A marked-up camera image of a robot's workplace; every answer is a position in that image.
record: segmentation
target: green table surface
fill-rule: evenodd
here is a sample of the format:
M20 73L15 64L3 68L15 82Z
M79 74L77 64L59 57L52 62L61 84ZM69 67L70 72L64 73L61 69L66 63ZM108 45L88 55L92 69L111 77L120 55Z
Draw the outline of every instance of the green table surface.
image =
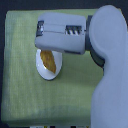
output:
M59 75L44 80L36 69L38 16L47 11L9 11L5 22L1 118L10 126L90 125L92 93L103 71L84 55L63 54ZM93 15L96 9L51 10Z

